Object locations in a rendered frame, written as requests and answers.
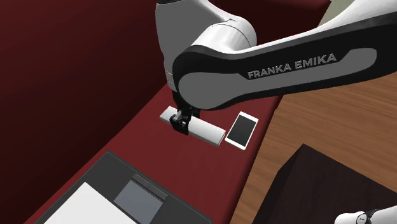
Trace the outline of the white flat remote control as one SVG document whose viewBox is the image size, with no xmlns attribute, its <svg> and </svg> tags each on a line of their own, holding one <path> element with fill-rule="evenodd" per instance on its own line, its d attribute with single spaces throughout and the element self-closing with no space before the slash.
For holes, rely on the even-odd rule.
<svg viewBox="0 0 397 224">
<path fill-rule="evenodd" d="M 177 114 L 177 109 L 169 106 L 161 115 L 160 119 L 166 123 L 170 123 L 170 118 L 172 115 Z M 223 140 L 226 131 L 220 127 L 217 127 L 211 123 L 208 123 L 204 120 L 196 118 L 194 116 L 191 117 L 191 120 L 188 125 L 189 134 L 198 137 L 208 143 L 211 143 L 215 146 L 219 146 L 221 141 Z"/>
</svg>

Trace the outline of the dark red sofa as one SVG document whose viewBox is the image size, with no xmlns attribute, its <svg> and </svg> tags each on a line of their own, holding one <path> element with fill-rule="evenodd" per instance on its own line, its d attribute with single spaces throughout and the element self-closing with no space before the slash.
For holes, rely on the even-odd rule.
<svg viewBox="0 0 397 224">
<path fill-rule="evenodd" d="M 229 224 L 280 98 L 202 113 L 256 116 L 244 151 L 173 131 L 155 5 L 0 0 L 0 224 L 34 224 L 107 151 Z"/>
</svg>

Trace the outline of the white phone with black screen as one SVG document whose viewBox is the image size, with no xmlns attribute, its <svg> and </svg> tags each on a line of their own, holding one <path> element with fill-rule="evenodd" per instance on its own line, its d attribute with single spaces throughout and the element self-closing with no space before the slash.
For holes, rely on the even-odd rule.
<svg viewBox="0 0 397 224">
<path fill-rule="evenodd" d="M 228 131 L 225 141 L 241 150 L 245 150 L 257 123 L 257 118 L 240 111 L 232 127 Z"/>
</svg>

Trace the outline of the dark grey laptop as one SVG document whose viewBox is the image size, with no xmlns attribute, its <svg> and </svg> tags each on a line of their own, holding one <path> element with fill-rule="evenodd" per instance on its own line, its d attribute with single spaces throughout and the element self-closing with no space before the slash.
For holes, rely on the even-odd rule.
<svg viewBox="0 0 397 224">
<path fill-rule="evenodd" d="M 34 224 L 212 224 L 212 219 L 107 152 Z"/>
</svg>

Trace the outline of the dark robot stand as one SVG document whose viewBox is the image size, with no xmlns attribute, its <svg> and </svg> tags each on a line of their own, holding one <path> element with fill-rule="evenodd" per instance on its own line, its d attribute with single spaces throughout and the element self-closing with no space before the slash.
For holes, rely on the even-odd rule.
<svg viewBox="0 0 397 224">
<path fill-rule="evenodd" d="M 397 192 L 303 144 L 277 172 L 252 224 L 333 224 L 397 205 Z"/>
</svg>

